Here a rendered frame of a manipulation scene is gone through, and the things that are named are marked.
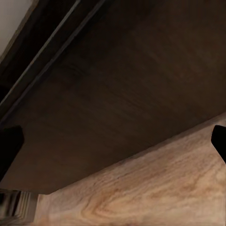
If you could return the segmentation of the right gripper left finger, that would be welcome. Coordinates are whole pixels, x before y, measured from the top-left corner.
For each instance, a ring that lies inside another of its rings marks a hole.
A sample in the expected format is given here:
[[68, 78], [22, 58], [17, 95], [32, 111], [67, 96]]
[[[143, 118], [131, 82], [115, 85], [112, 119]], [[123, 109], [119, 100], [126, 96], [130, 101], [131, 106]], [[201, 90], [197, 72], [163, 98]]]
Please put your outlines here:
[[24, 144], [20, 125], [0, 130], [0, 182]]

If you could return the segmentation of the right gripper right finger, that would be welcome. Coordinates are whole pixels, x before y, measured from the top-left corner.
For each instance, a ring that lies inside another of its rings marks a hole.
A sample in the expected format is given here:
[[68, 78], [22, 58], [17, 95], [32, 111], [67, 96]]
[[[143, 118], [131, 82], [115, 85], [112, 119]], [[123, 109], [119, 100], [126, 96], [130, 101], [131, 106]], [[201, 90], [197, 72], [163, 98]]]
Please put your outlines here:
[[211, 142], [226, 163], [226, 127], [216, 125], [212, 132]]

